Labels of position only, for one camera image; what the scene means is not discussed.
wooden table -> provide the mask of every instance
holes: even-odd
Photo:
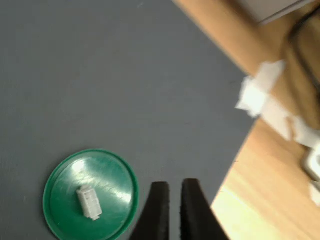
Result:
[[[264,61],[285,59],[286,70],[271,94],[311,127],[320,128],[316,91],[286,42],[294,23],[318,1],[262,26],[231,0],[175,2],[248,75],[255,76]],[[299,37],[317,76],[319,40],[318,17]],[[310,178],[300,166],[306,153],[306,147],[285,141],[262,119],[256,120],[212,203],[230,239],[320,239],[320,209],[310,199]]]

white plastic piece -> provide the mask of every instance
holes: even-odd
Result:
[[[263,62],[254,78],[254,83],[259,89],[263,90],[265,93],[269,93],[285,67],[286,62],[284,60],[273,63],[269,61]]]
[[[82,185],[76,193],[78,194],[84,216],[91,218],[93,221],[99,219],[102,209],[95,189],[90,185]]]
[[[304,168],[313,179],[320,181],[320,143],[312,149],[306,156]]]
[[[254,78],[252,76],[246,76],[243,79],[241,83],[240,93],[239,93],[239,101],[235,105],[236,109],[245,110],[245,111],[248,110],[249,106],[248,106],[248,103],[244,100],[244,97],[245,97],[246,89],[249,86],[249,84],[251,84],[253,79]]]
[[[269,97],[261,113],[262,119],[272,127],[285,140],[291,139],[288,118],[292,117],[291,112],[284,108],[276,99]]]

small white object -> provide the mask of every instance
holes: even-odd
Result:
[[[285,70],[285,67],[286,62],[284,60],[263,62],[254,78],[254,83],[259,89],[265,93],[269,93]]]
[[[241,86],[239,102],[235,108],[245,110],[250,117],[255,118],[260,114],[267,98],[268,94],[257,86],[252,77],[245,77]]]
[[[272,96],[265,103],[262,113],[262,119],[272,127],[285,140],[290,141],[291,131],[288,124],[288,119],[292,118],[291,112],[283,107]]]
[[[320,181],[320,143],[318,143],[309,154],[306,156],[303,163],[304,169],[309,173],[309,175]]]
[[[102,209],[95,189],[90,185],[82,185],[76,193],[78,194],[84,216],[91,218],[93,221],[99,219]]]

green plastic lid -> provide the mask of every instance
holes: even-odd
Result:
[[[93,221],[84,216],[76,190],[90,185],[102,214]],[[53,171],[43,194],[43,212],[60,240],[115,240],[130,225],[138,205],[138,183],[130,166],[103,149],[69,156]]]

black cable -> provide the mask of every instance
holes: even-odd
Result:
[[[315,89],[318,91],[318,94],[320,94],[320,81],[313,73],[311,67],[303,57],[300,48],[299,48],[299,42],[298,42],[298,33],[303,28],[303,26],[306,24],[306,22],[315,16],[316,14],[320,13],[320,4],[315,7],[311,12],[304,15],[291,29],[291,31],[288,34],[288,41],[292,44],[293,51],[296,55],[296,58],[303,68],[305,74],[308,76],[312,84],[314,85]]]

